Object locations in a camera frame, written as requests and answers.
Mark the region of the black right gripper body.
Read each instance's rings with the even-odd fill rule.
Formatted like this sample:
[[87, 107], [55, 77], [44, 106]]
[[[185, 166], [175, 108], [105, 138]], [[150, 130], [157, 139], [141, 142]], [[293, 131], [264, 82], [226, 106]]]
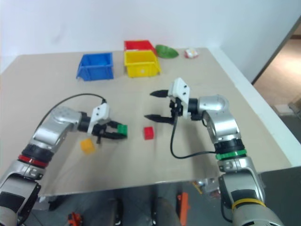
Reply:
[[170, 98], [170, 111], [171, 111], [171, 117], [175, 118], [176, 116], [182, 116], [183, 115], [183, 105], [182, 101], [178, 97], [169, 96]]

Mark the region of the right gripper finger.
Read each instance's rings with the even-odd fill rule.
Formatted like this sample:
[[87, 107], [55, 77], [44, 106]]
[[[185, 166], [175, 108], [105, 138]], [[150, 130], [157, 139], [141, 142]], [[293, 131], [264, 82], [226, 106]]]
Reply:
[[150, 96], [159, 97], [159, 98], [166, 98], [168, 96], [168, 90], [156, 90], [150, 93]]
[[168, 124], [174, 124], [175, 118], [174, 117], [163, 117], [158, 114], [148, 114], [144, 116], [145, 118], [157, 122], [157, 123], [168, 123]]

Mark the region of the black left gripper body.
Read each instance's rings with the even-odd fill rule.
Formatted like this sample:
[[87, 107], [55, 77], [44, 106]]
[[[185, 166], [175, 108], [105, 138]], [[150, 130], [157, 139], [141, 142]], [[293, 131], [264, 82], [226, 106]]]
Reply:
[[108, 126], [112, 125], [112, 121], [109, 121], [106, 124], [100, 125], [95, 124], [92, 130], [92, 135], [97, 137], [96, 143], [101, 143], [101, 138], [107, 138], [107, 139], [113, 139], [113, 136], [111, 133], [107, 132], [106, 129]]

